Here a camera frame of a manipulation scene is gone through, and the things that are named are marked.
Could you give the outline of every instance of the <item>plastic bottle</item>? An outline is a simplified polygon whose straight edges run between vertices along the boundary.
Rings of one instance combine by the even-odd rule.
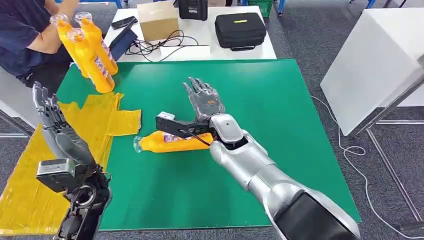
[[[115,87],[115,82],[110,73],[100,61],[87,39],[84,38],[84,31],[81,28],[71,29],[67,37],[74,43],[76,57],[81,59],[81,63],[88,73],[91,81],[95,85],[97,92],[106,94]]]
[[[98,57],[103,62],[106,69],[113,76],[118,72],[118,65],[112,57],[109,47],[106,46],[102,38],[102,30],[93,23],[91,13],[82,11],[75,15],[75,20],[79,23],[82,30],[84,30],[85,38],[95,49]]]
[[[209,144],[214,141],[214,138],[209,133],[200,134],[198,137]],[[141,151],[168,153],[209,148],[209,146],[194,137],[179,138],[163,131],[155,131],[145,137],[136,136],[133,146],[137,153]]]
[[[75,46],[72,41],[70,41],[67,37],[67,33],[72,30],[72,26],[69,24],[69,19],[66,14],[58,13],[50,17],[50,23],[54,24],[56,26],[57,32],[59,33],[59,38],[62,41],[63,45],[65,46],[67,52],[69,53],[70,57],[73,59],[73,61],[78,66],[79,70],[81,71],[81,75],[84,78],[88,78],[89,75],[87,74],[87,71],[84,69],[84,66],[81,63],[81,60],[78,59],[76,53],[75,53]]]

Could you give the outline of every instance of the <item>robotic hand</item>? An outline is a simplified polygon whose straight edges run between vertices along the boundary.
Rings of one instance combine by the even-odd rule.
[[[263,206],[281,240],[359,240],[355,221],[323,193],[282,172],[267,151],[225,114],[218,92],[200,79],[183,83],[196,121],[156,117],[158,130],[186,138],[209,132],[212,158]]]
[[[54,94],[35,82],[33,101],[42,122],[42,135],[57,159],[41,161],[36,178],[70,202],[54,239],[94,239],[100,218],[112,198],[110,178],[96,164],[87,143],[66,121]]]

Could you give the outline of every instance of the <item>green crate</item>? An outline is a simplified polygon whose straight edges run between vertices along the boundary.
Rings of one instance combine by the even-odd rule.
[[[248,1],[247,4],[249,6],[258,6],[262,17],[268,18],[270,16],[271,7],[273,6],[273,0]]]

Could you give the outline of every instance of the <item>bottle cap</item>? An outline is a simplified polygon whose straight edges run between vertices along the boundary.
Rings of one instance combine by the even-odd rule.
[[[75,15],[75,21],[81,26],[91,24],[93,22],[93,16],[88,11],[82,11]]]
[[[67,38],[74,43],[82,42],[84,38],[84,31],[81,28],[73,28],[66,34]]]
[[[58,13],[50,17],[50,23],[59,28],[65,27],[67,24],[69,24],[69,18],[66,14]]]
[[[132,146],[134,147],[135,152],[138,153],[138,154],[141,153],[143,150],[148,150],[148,149],[146,149],[146,143],[145,142],[143,144],[143,146],[145,148],[142,148],[142,143],[143,143],[142,139],[143,138],[140,137],[140,136],[135,136],[134,140],[132,141]]]

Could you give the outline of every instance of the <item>floor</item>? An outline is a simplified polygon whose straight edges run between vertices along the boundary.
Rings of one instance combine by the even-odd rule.
[[[130,0],[129,7],[148,0]],[[377,0],[374,8],[380,8],[384,0]],[[350,31],[366,6],[366,0],[287,0],[284,14],[277,18],[276,6],[266,20],[272,45],[278,58],[295,58],[311,93],[325,99],[319,83],[348,37]],[[115,6],[107,5],[105,9],[98,6],[81,6],[92,11],[94,22],[103,31],[107,31],[116,11]],[[315,104],[328,139],[333,147],[340,168],[351,191],[362,218],[359,229],[363,240],[403,240],[385,226],[371,211],[365,195],[364,179],[355,172],[338,148],[337,126],[331,121],[327,110]],[[423,119],[422,107],[398,109],[387,119]],[[0,121],[0,133],[11,132],[10,126]],[[422,144],[424,129],[419,126],[376,126],[374,134],[392,161],[404,187],[410,193],[418,211],[424,215],[424,149]],[[0,138],[0,192],[6,180],[25,148],[26,140],[4,140]],[[396,189],[389,173],[385,170],[380,156],[366,134],[359,139],[344,137],[345,146],[359,145],[366,149],[365,156],[349,156],[356,167],[369,180],[369,194],[376,211],[390,224],[398,226],[413,222],[414,218]],[[408,232],[410,236],[424,236],[424,230]],[[0,240],[43,240],[51,236],[15,236],[0,237]],[[207,230],[169,230],[169,231],[119,231],[99,232],[96,239],[101,240],[273,240],[276,239],[272,229],[230,228]]]

